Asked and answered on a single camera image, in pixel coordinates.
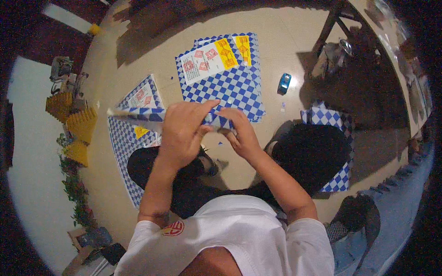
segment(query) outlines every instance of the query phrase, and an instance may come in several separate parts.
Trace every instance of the green leaves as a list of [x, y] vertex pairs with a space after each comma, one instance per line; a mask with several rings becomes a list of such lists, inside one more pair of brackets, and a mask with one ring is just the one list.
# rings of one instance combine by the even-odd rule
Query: green leaves
[[65, 156], [66, 146], [70, 144], [70, 141], [66, 139], [64, 133], [57, 138], [57, 144], [63, 148], [62, 154], [58, 154], [58, 157], [60, 158], [61, 172], [66, 176], [66, 180], [61, 182], [65, 186], [64, 191], [68, 195], [68, 199], [75, 202], [74, 215], [71, 216], [74, 220], [74, 227], [79, 224], [85, 227], [86, 231], [90, 231], [97, 228], [98, 225], [92, 210], [88, 207], [88, 190], [78, 175], [80, 164]]

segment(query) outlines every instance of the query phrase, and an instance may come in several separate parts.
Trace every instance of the hand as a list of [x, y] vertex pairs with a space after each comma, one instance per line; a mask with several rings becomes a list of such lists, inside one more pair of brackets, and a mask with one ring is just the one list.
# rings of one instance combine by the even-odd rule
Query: hand
[[157, 159], [178, 171], [186, 166], [199, 152], [201, 140], [213, 128], [201, 125], [209, 111], [219, 100], [180, 102], [167, 109], [164, 118], [163, 139]]
[[236, 108], [223, 108], [218, 114], [233, 122], [237, 132], [236, 136], [226, 129], [221, 129], [219, 132], [229, 140], [239, 156], [250, 162], [254, 156], [263, 152], [252, 125], [242, 111]]

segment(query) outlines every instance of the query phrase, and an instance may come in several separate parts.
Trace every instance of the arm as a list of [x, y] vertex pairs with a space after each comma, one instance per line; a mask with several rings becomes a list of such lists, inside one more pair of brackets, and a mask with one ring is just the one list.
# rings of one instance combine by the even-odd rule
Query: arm
[[318, 219], [315, 203], [309, 194], [261, 149], [244, 113], [226, 108], [219, 114], [232, 120], [237, 135], [232, 132], [225, 132], [224, 135], [238, 155], [246, 159], [267, 183], [276, 201], [286, 212], [289, 223], [302, 218]]
[[219, 101], [204, 104], [181, 102], [168, 108], [164, 118], [163, 140], [141, 198], [138, 221], [149, 220], [164, 228], [172, 201], [172, 182], [178, 170], [198, 154], [203, 136], [212, 130], [201, 125]]

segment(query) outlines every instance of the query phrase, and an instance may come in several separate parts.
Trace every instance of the tiled floor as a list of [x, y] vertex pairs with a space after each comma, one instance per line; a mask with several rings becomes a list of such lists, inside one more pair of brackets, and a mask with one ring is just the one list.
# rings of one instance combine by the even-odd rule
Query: tiled floor
[[[127, 30], [126, 22], [113, 22], [112, 14], [126, 8], [114, 5], [101, 24], [84, 63], [89, 79], [83, 92], [99, 119], [88, 148], [88, 168], [82, 170], [89, 190], [89, 202], [99, 224], [106, 227], [116, 242], [127, 246], [136, 223], [137, 210], [127, 195], [107, 128], [107, 108], [114, 106], [148, 74], [153, 73], [166, 106], [182, 101], [175, 67], [175, 56], [190, 49], [194, 39], [226, 33], [255, 32], [259, 38], [263, 102], [267, 115], [254, 128], [262, 147], [286, 120], [300, 119], [300, 110], [317, 97], [309, 83], [304, 83], [304, 68], [299, 56], [311, 50], [328, 15], [327, 11], [304, 8], [258, 8], [231, 12], [203, 23], [177, 26], [160, 37], [149, 40], [142, 32]], [[335, 26], [329, 41], [345, 37]], [[285, 96], [276, 94], [282, 73], [292, 75]], [[282, 103], [286, 104], [281, 112]], [[350, 191], [334, 194], [328, 200], [315, 200], [321, 222], [330, 221], [347, 195], [376, 185], [407, 162], [406, 129], [361, 131], [356, 134], [356, 157]], [[206, 135], [203, 144], [208, 154], [229, 163], [220, 179], [230, 189], [250, 185], [255, 171], [235, 154], [220, 134]]]

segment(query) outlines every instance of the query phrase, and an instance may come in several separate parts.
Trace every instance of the white wall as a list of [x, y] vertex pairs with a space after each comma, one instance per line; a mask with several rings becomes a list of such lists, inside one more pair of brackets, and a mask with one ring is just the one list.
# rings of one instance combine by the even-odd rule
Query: white wall
[[92, 24], [81, 17], [50, 3], [43, 10], [43, 14], [71, 26], [84, 34], [87, 33], [89, 28], [92, 26]]
[[51, 67], [18, 57], [8, 98], [12, 102], [15, 145], [8, 171], [20, 220], [45, 263], [56, 275], [76, 256], [67, 231], [74, 229], [74, 203], [63, 191], [57, 155], [62, 124], [45, 111]]

